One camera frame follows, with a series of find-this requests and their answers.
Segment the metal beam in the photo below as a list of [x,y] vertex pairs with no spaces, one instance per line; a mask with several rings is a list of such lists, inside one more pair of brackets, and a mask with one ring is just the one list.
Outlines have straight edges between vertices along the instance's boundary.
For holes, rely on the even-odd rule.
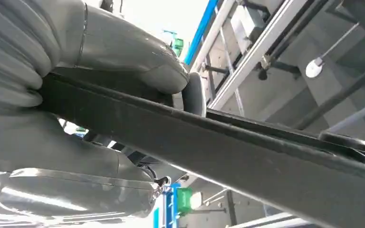
[[275,40],[278,39],[281,32],[285,30],[306,2],[307,0],[285,0],[271,22],[261,33],[254,46],[246,54],[235,73],[222,86],[215,100],[209,105],[209,108],[220,110],[226,104],[228,99],[235,93],[236,89],[250,74],[255,65],[261,61],[262,56],[273,45]]
[[40,109],[205,180],[324,227],[365,227],[365,164],[333,156],[333,147],[246,130],[61,76],[45,77],[39,92],[49,97]]

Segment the green object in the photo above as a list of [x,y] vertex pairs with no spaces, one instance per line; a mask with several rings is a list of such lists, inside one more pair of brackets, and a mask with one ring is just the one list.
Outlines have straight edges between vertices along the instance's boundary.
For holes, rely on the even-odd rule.
[[184,47],[184,40],[179,39],[179,38],[175,38],[174,39],[174,43],[173,43],[173,51],[175,52],[175,54],[180,57],[181,52],[183,51]]
[[177,202],[178,202],[179,213],[187,214],[192,211],[191,196],[192,196],[192,189],[190,188],[177,189]]
[[83,127],[78,127],[78,128],[76,129],[76,131],[77,131],[77,132],[85,132],[85,131],[86,131],[86,129],[85,129],[85,128],[83,128]]

